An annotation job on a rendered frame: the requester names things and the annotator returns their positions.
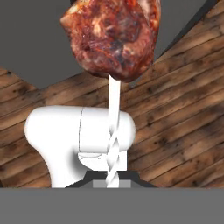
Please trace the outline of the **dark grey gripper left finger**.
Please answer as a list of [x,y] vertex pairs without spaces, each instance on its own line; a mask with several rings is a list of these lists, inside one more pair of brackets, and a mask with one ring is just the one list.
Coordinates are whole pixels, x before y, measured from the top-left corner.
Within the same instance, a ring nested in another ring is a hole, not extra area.
[[105,188],[107,173],[105,171],[87,171],[84,178],[68,186],[68,188]]

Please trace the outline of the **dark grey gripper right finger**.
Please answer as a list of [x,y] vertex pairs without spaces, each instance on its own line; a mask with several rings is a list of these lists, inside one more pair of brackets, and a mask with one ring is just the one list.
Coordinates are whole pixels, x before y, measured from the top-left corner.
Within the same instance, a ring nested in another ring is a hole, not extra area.
[[155,185],[140,179],[136,171],[119,171],[119,187],[120,188],[133,188],[133,187],[152,187]]

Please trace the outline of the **kebab skewer with browned meat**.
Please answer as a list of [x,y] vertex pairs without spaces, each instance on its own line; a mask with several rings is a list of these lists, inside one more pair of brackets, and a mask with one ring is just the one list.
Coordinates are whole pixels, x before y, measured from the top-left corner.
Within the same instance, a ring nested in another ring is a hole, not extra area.
[[78,64],[108,79],[108,172],[106,186],[120,185],[120,93],[153,64],[161,0],[75,0],[60,18]]

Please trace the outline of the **white rounded object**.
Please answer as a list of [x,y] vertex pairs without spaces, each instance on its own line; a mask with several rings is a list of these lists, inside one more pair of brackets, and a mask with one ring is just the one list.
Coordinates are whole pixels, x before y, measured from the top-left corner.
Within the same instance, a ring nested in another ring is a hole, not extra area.
[[105,108],[36,108],[26,119],[24,133],[44,159],[54,188],[78,182],[87,171],[109,169],[109,119]]

